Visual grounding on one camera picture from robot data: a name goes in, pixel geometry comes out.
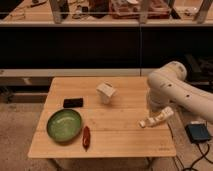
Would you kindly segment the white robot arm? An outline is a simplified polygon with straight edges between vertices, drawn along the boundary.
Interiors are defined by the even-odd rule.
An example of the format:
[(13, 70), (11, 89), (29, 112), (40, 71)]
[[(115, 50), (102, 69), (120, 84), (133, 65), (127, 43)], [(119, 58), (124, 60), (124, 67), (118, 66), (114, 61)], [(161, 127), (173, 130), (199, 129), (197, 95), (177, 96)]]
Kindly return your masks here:
[(178, 61), (152, 71), (147, 77), (149, 108), (157, 112), (173, 101), (213, 124), (213, 93), (186, 83), (186, 76), (186, 67)]

